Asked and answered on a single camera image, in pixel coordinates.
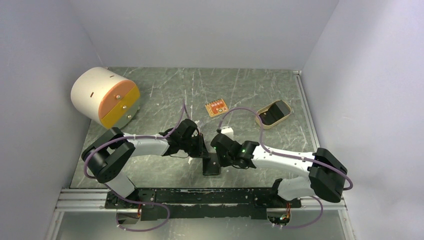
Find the beige oval tray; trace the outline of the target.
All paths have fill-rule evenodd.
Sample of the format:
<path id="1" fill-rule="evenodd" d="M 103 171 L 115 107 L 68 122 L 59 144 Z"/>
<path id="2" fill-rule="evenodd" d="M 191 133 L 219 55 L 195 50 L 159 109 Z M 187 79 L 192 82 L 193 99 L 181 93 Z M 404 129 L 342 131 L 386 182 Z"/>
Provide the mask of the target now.
<path id="1" fill-rule="evenodd" d="M 259 126 L 262 123 L 265 130 L 271 129 L 287 119 L 292 111 L 285 101 L 278 99 L 258 110 L 258 117 L 255 118 L 255 121 Z"/>

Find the round cabinet with coloured drawers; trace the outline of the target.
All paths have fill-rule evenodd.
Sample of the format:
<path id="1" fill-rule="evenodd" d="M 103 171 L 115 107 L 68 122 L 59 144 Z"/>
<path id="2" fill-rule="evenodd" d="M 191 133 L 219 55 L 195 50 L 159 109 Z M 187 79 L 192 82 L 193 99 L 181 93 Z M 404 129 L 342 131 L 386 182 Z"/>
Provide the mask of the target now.
<path id="1" fill-rule="evenodd" d="M 136 83 L 103 67 L 84 72 L 73 84 L 70 98 L 80 113 L 106 129 L 125 127 L 141 105 Z"/>

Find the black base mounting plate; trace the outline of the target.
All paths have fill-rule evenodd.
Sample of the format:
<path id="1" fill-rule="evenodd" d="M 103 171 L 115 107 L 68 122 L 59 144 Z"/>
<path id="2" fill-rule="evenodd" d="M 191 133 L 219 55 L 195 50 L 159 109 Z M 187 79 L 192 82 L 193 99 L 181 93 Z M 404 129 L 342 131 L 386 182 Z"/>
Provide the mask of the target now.
<path id="1" fill-rule="evenodd" d="M 138 188 L 136 201 L 107 193 L 104 208 L 117 210 L 120 220 L 250 217 L 267 219 L 270 209 L 300 208 L 301 200 L 286 201 L 270 187 L 253 188 Z"/>

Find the black leather card holder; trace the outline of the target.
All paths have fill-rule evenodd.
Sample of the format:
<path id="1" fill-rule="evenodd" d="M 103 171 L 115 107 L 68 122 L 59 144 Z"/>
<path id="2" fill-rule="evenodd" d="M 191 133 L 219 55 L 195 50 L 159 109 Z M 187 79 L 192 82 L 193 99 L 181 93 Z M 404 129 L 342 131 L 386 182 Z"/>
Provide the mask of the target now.
<path id="1" fill-rule="evenodd" d="M 202 175 L 218 176 L 221 174 L 221 166 L 216 153 L 209 153 L 202 157 Z"/>

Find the aluminium frame rail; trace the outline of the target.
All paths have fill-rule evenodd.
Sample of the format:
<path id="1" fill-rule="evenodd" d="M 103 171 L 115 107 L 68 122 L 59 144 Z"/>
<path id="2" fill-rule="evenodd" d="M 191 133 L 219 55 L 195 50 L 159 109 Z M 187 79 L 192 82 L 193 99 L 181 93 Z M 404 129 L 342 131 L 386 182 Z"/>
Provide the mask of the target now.
<path id="1" fill-rule="evenodd" d="M 319 146 L 300 73 L 279 69 L 112 67 L 134 81 L 140 110 L 125 127 L 130 134 L 155 134 L 177 123 L 182 104 L 209 143 L 219 124 L 232 127 L 238 142 L 258 141 L 277 149 L 312 152 Z M 303 197 L 287 227 L 272 225 L 254 207 L 256 194 L 293 171 L 225 167 L 202 174 L 202 161 L 138 156 L 123 171 L 137 187 L 152 188 L 182 203 L 157 207 L 157 219 L 132 220 L 123 229 L 116 211 L 105 209 L 107 189 L 83 174 L 78 162 L 70 188 L 57 201 L 49 239 L 56 240 L 345 240 L 352 239 L 344 202 Z"/>

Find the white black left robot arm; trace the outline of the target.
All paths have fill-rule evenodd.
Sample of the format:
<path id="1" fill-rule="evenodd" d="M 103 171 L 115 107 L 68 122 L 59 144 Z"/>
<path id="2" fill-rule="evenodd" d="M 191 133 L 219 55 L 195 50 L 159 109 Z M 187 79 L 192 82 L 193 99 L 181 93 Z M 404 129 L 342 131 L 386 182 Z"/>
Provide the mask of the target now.
<path id="1" fill-rule="evenodd" d="M 81 159 L 98 183 L 111 189 L 124 207 L 132 208 L 138 203 L 139 191 L 122 173 L 128 160 L 150 155 L 166 157 L 180 151 L 193 159 L 211 158 L 198 125 L 188 118 L 155 135 L 131 135 L 112 127 L 82 152 Z"/>

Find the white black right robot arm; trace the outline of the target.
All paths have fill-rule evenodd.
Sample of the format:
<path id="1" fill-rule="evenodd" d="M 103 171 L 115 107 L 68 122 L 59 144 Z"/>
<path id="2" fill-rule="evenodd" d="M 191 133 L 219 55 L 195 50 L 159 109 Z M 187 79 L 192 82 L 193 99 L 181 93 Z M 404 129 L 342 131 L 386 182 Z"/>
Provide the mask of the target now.
<path id="1" fill-rule="evenodd" d="M 296 178 L 277 180 L 276 190 L 269 197 L 275 207 L 307 196 L 317 196 L 331 203 L 341 201 L 348 171 L 325 148 L 319 147 L 315 152 L 293 152 L 262 146 L 256 141 L 238 143 L 222 133 L 218 133 L 210 145 L 222 167 L 275 169 L 294 173 Z"/>

